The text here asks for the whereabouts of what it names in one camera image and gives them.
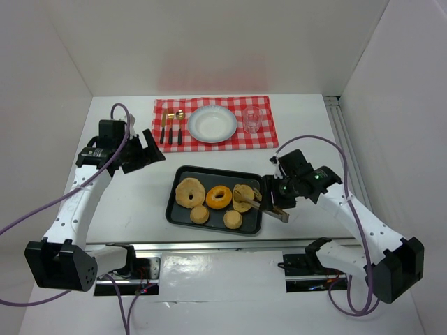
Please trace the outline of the metal tongs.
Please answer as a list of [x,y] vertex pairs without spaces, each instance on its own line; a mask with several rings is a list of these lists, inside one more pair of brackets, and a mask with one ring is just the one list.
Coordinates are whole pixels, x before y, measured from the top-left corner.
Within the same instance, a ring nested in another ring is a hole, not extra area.
[[256,188],[253,188],[253,191],[254,200],[247,200],[247,202],[251,204],[251,207],[267,214],[268,216],[280,220],[282,223],[289,222],[289,213],[273,204],[271,206],[268,204],[264,204],[261,193]]

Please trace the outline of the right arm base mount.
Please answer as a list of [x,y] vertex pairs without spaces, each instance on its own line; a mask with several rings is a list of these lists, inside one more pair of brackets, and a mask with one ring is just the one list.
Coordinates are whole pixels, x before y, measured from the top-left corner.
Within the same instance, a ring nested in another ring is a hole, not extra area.
[[336,269],[314,267],[305,254],[285,254],[277,266],[284,271],[286,291],[324,292],[346,290],[346,275]]

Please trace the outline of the speckled bread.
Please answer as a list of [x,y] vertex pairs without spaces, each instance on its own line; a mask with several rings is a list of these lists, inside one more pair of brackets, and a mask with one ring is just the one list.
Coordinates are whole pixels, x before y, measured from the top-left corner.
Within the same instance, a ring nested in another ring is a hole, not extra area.
[[235,211],[245,213],[251,209],[247,200],[254,200],[253,189],[246,184],[236,184],[233,188],[233,208]]

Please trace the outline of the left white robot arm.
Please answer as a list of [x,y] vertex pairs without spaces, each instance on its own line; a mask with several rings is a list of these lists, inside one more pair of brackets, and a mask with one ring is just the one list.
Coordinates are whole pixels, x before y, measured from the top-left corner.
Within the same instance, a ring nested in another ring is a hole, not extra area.
[[117,170],[127,174],[164,160],[150,130],[142,134],[147,146],[121,120],[101,120],[98,135],[78,154],[74,195],[64,201],[54,223],[40,241],[24,251],[36,284],[41,288],[86,292],[98,277],[111,272],[134,274],[138,261],[134,247],[107,243],[87,252],[86,239],[102,194]]

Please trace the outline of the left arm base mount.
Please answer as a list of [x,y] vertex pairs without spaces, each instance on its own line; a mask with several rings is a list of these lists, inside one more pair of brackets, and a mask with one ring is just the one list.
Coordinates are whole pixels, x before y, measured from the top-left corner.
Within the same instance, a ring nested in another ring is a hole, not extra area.
[[161,258],[137,256],[130,244],[106,244],[89,251],[98,265],[94,286],[97,297],[157,295]]

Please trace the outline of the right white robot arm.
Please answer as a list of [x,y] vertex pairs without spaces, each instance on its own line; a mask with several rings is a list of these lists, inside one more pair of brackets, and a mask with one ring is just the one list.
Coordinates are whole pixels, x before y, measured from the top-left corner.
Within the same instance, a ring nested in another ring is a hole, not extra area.
[[333,170],[314,168],[299,149],[270,160],[277,171],[263,177],[263,211],[279,210],[281,221],[286,223],[284,211],[294,208],[297,198],[310,200],[341,223],[363,248],[352,251],[334,239],[321,237],[305,249],[312,265],[365,280],[373,295],[386,304],[423,277],[422,242],[415,237],[407,239],[382,222]]

